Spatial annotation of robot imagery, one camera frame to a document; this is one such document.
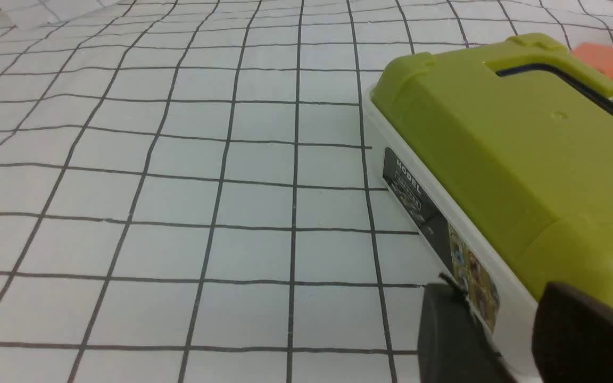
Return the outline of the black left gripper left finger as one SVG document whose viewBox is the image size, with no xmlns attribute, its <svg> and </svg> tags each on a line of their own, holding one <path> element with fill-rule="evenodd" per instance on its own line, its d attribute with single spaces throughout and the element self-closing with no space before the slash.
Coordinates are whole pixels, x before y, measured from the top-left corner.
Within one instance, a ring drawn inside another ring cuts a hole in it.
<svg viewBox="0 0 613 383">
<path fill-rule="evenodd" d="M 421 382 L 514 382 L 466 301 L 447 284 L 424 286 L 417 342 Z"/>
</svg>

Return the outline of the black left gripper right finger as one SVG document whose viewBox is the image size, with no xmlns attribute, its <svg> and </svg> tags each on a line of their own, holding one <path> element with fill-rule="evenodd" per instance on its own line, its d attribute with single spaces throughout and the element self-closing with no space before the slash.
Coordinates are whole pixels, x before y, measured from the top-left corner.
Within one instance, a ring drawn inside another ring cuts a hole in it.
<svg viewBox="0 0 613 383">
<path fill-rule="evenodd" d="M 613 382 L 613 308 L 550 282 L 535 313 L 531 352 L 544 382 Z"/>
</svg>

